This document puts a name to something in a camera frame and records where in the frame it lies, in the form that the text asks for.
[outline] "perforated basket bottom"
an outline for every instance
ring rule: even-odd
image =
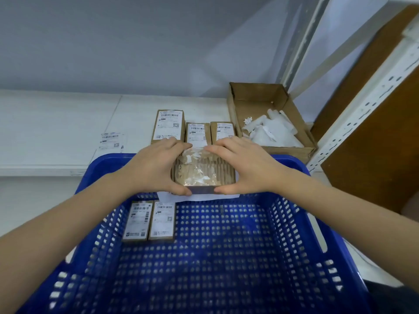
[[[123,244],[108,312],[288,311],[266,211],[224,207],[179,205],[173,243]]]

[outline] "box wrapped in clear tape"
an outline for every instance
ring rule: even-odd
[[[212,193],[214,187],[235,182],[234,168],[219,156],[202,148],[190,148],[180,155],[174,166],[175,182],[192,193]]]

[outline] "wooden panel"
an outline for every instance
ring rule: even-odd
[[[419,68],[322,164],[331,184],[400,212],[419,190]]]
[[[377,33],[314,122],[311,132],[316,141],[320,140],[389,56],[401,40],[401,32],[418,12],[417,5],[406,7]]]

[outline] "person's left hand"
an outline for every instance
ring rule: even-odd
[[[177,184],[170,178],[176,158],[190,147],[191,143],[180,142],[175,137],[164,138],[140,150],[114,174],[130,195],[166,191],[190,196],[192,193],[186,186]]]

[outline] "cardboard box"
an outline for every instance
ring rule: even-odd
[[[233,122],[211,122],[211,139],[212,143],[219,139],[234,137]]]
[[[132,202],[122,241],[147,240],[153,204],[152,200]]]
[[[151,144],[170,137],[185,142],[185,114],[183,110],[157,111]]]
[[[176,203],[154,201],[148,240],[173,240],[175,231]]]
[[[219,156],[202,149],[185,150],[175,162],[175,182],[192,194],[213,194],[214,188],[235,183],[234,168]]]
[[[211,127],[209,123],[186,123],[185,142],[191,143],[194,148],[203,148],[211,145]]]
[[[241,138],[244,119],[252,117],[254,120],[267,115],[268,109],[283,110],[297,129],[296,138],[303,144],[297,147],[263,147],[269,154],[292,155],[304,164],[317,150],[317,143],[308,130],[297,107],[288,96],[281,84],[254,84],[231,82],[227,96],[228,112],[233,122],[237,136]]]

